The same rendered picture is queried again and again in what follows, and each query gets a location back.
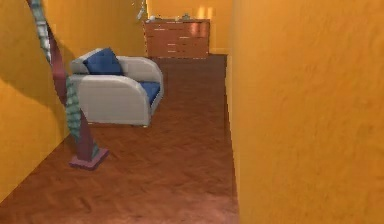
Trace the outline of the brown chest of drawers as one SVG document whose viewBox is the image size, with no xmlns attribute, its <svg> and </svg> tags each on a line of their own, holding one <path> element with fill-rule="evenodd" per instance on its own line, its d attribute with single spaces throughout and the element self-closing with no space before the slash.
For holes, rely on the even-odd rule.
<svg viewBox="0 0 384 224">
<path fill-rule="evenodd" d="M 143 23 L 149 57 L 207 58 L 210 21 L 208 19 L 158 19 Z"/>
</svg>

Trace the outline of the blue cushion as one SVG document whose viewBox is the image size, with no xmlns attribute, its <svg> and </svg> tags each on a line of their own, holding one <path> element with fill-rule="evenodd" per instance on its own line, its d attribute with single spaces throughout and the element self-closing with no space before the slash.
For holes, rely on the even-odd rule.
<svg viewBox="0 0 384 224">
<path fill-rule="evenodd" d="M 122 67 L 111 48 L 104 48 L 101 51 L 89 56 L 83 61 L 92 75 L 122 75 Z"/>
</svg>

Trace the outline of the maroon and green twisted sculpture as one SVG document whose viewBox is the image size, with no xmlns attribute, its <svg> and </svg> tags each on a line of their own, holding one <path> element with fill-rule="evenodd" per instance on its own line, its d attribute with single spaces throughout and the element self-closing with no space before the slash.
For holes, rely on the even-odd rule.
<svg viewBox="0 0 384 224">
<path fill-rule="evenodd" d="M 88 121 L 80 108 L 73 83 L 65 71 L 63 57 L 49 23 L 43 12 L 41 0 L 26 0 L 34 16 L 40 45 L 51 65 L 54 87 L 65 107 L 67 127 L 76 143 L 76 155 L 69 164 L 72 167 L 95 170 L 109 151 L 100 148 L 91 135 Z"/>
</svg>

